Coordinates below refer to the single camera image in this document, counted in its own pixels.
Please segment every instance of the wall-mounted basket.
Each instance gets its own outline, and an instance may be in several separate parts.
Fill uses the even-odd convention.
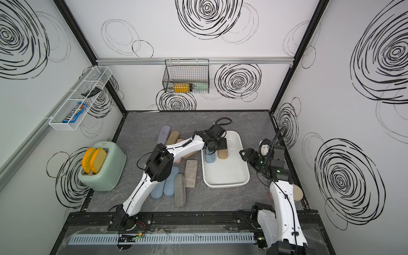
[[[163,88],[166,93],[209,93],[208,59],[169,59],[164,62]]]
[[[111,76],[109,67],[93,67],[48,124],[57,131],[76,130]]]

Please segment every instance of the metal frame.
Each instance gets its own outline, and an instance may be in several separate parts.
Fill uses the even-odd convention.
[[[275,132],[278,132],[279,128],[277,126],[275,117],[272,115],[271,111],[269,111],[269,117],[271,118],[273,129],[275,130]],[[285,142],[283,140],[281,141],[281,145],[285,147],[285,160],[286,160],[286,163],[288,164],[288,168],[289,168],[290,173],[292,175],[293,183],[296,184],[297,186],[299,186],[299,188],[301,190],[303,190],[302,184],[300,183],[299,177],[297,176],[295,166],[293,165],[292,158],[290,157],[289,151],[286,148]],[[301,201],[302,201],[303,207],[306,208],[307,210],[309,210],[310,205],[309,205],[309,202],[307,201],[306,195],[304,193],[303,193],[303,198],[302,198]]]
[[[65,1],[54,0],[54,3],[57,6],[58,10],[60,11],[61,15],[64,17],[65,22],[68,24],[69,28],[71,29],[72,33],[74,34],[76,40],[80,44],[81,48],[83,49],[84,53],[88,57],[91,64],[97,65],[98,64],[96,61],[97,57],[93,52],[91,46],[89,45],[87,39],[85,38],[84,34],[82,33],[81,29],[79,28],[78,23],[75,21],[75,18],[72,15],[71,11],[69,10]],[[108,90],[109,94],[111,95],[112,99],[115,101],[117,107],[119,108],[119,111],[122,113],[122,115],[124,115],[126,113],[125,106],[120,100],[111,82],[108,81],[105,87]]]
[[[278,94],[275,97],[273,105],[271,107],[272,114],[275,113],[276,109],[278,108],[279,102],[281,101],[283,94],[286,91],[290,81],[292,80],[293,75],[299,65],[300,61],[302,60],[303,54],[308,46],[310,39],[313,36],[313,33],[316,30],[317,25],[320,22],[320,18],[322,17],[327,5],[329,4],[330,0],[320,0],[317,4],[315,12],[309,22],[309,25],[306,29],[305,34],[303,35],[302,41],[300,41],[299,47],[297,48],[295,54],[295,60],[293,61],[293,65],[289,68],[288,72],[285,75],[285,78],[282,82],[281,87],[279,88]]]
[[[117,58],[102,58],[97,59],[95,54],[93,53],[89,43],[87,42],[85,36],[81,32],[78,24],[76,23],[72,13],[68,9],[67,5],[65,4],[64,0],[54,0],[55,4],[57,5],[58,9],[60,10],[62,16],[66,20],[67,24],[70,26],[73,34],[77,38],[79,44],[83,48],[85,54],[88,56],[89,60],[93,64],[103,64],[103,65],[138,65],[138,64],[161,64],[163,65],[165,58],[126,58],[126,59],[117,59]],[[277,130],[276,122],[274,122],[273,112],[276,110],[279,101],[282,99],[282,96],[293,77],[293,74],[302,58],[302,55],[307,47],[307,43],[309,42],[313,32],[327,6],[329,0],[320,0],[317,8],[312,16],[311,22],[306,30],[305,35],[301,41],[298,51],[295,54],[295,57],[282,57],[282,58],[209,58],[210,64],[293,64],[279,89],[278,95],[275,98],[275,101],[272,105],[271,111],[269,111],[269,115],[272,121],[272,124]],[[112,98],[114,99],[115,103],[118,105],[118,108],[123,114],[123,118],[118,126],[118,129],[113,137],[113,140],[119,136],[120,130],[125,122],[127,117],[127,113],[125,107],[123,106],[122,102],[120,101],[118,95],[114,91],[112,85],[109,83],[106,85],[109,93],[111,94]],[[289,156],[287,149],[285,150],[285,158],[287,160],[288,166],[293,174],[294,182],[298,186],[301,187],[299,182],[299,178],[295,172],[293,167],[292,160]],[[86,210],[91,198],[92,198],[93,190],[90,190],[88,193],[85,203],[82,206],[81,210]],[[309,208],[309,204],[307,202],[306,197],[304,197],[304,206]],[[219,224],[219,223],[228,223],[236,226],[238,230],[242,229],[250,229],[252,232],[258,231],[254,229],[246,217],[239,217],[238,215],[250,215],[251,212],[249,211],[237,211],[237,212],[152,212],[152,213],[139,213],[140,219],[150,219],[152,224],[162,224],[163,226],[177,226],[177,225],[194,225],[194,224]],[[322,221],[317,211],[315,210],[306,210],[306,211],[298,211],[299,221],[302,223],[316,223],[318,224],[321,233],[324,236],[326,244],[329,248],[330,254],[335,254],[333,247],[330,243],[330,240],[327,236],[327,233],[324,229]],[[65,222],[65,225],[62,228],[60,235],[51,251],[51,254],[56,254],[57,250],[63,241],[65,234],[69,228],[69,226],[109,226],[112,222],[115,213],[86,213],[86,212],[76,212],[70,213],[68,219]]]
[[[100,65],[164,65],[165,60],[172,60],[182,65],[207,64],[203,58],[98,58],[96,62]],[[239,57],[239,58],[205,58],[209,64],[292,64],[293,57]]]
[[[264,237],[262,230],[256,229],[249,222],[251,211],[218,211],[218,212],[140,212],[138,220],[144,222],[146,230],[163,229],[171,232],[178,226],[186,225],[224,225],[227,231],[248,230],[255,233],[256,237]],[[322,234],[330,255],[335,255],[334,249],[328,238],[327,232],[323,226],[320,215],[316,210],[304,210],[297,212],[299,222],[302,224],[317,224]],[[108,226],[109,231],[118,231],[118,233],[138,233],[139,227],[132,231],[119,231],[119,227],[113,221],[116,212],[110,213],[70,213],[62,230],[50,252],[50,255],[56,255],[58,249],[71,226]]]

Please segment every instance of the white tray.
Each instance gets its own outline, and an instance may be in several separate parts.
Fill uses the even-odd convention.
[[[210,188],[230,188],[245,185],[249,182],[248,165],[239,155],[242,143],[235,131],[227,131],[228,158],[222,160],[215,152],[215,162],[205,161],[205,150],[201,150],[204,182]]]

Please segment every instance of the metal rail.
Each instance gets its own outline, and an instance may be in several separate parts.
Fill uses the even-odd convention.
[[[98,58],[98,65],[164,65],[165,60],[171,60],[174,64],[195,65],[204,64],[209,59],[210,64],[292,64],[293,57],[225,57],[225,58]]]

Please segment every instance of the snack package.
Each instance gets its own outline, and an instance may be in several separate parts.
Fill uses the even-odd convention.
[[[81,105],[81,102],[78,102],[77,105],[75,105],[74,109],[72,109],[72,111],[67,115],[67,117],[62,121],[63,123],[75,123],[75,121],[78,119],[79,115],[81,115],[85,109],[88,106],[83,103]]]

